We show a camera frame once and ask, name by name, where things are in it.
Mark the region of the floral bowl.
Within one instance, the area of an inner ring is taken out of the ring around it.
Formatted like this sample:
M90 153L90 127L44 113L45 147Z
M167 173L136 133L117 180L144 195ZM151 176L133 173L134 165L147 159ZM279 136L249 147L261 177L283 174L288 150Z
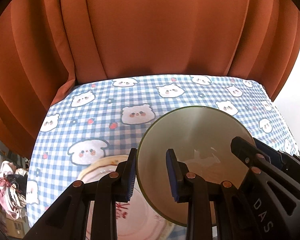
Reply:
M174 201L166 167L166 151L208 182L224 180L239 187L248 171L231 152L231 141L241 137L253 144L249 131L233 116L211 107L175 109L147 129L138 146L136 176L148 204L174 224L186 226L187 204Z

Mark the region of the red-trimmed small plate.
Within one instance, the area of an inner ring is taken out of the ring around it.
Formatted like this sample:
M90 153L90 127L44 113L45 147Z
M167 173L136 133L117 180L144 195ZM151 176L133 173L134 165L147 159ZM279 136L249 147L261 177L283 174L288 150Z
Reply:
M114 172L127 158L127 155L102 158L85 168L77 179L84 183L98 181ZM174 229L174 224L162 218L146 202L137 181L130 201L116 203L116 225L118 239L167 239Z

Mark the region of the cardboard box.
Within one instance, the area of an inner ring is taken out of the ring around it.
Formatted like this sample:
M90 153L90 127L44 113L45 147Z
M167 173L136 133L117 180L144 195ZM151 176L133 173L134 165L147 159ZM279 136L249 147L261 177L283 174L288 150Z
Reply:
M7 236L23 239L28 233L30 227L27 220L19 218L18 220L6 218Z

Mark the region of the pink white cloth bundle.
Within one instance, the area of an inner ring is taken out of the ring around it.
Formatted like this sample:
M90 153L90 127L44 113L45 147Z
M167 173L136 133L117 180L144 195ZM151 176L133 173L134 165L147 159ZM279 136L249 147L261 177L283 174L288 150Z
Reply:
M28 172L12 162L3 161L0 167L0 205L13 220L21 217L26 206Z

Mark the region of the blue checkered cartoon tablecloth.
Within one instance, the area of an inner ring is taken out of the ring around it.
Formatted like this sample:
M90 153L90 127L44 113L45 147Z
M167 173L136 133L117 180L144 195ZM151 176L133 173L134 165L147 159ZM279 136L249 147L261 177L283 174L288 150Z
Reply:
M51 106L39 130L26 191L30 226L76 179L93 181L115 170L157 118L196 105L225 111L276 150L299 153L282 115L256 81L151 75L87 83Z

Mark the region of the orange curtain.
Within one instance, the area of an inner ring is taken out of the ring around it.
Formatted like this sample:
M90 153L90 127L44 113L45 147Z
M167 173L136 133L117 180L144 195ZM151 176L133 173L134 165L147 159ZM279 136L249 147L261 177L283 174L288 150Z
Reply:
M292 0L0 0L0 140L30 157L51 105L116 77L241 77L275 99L299 50Z

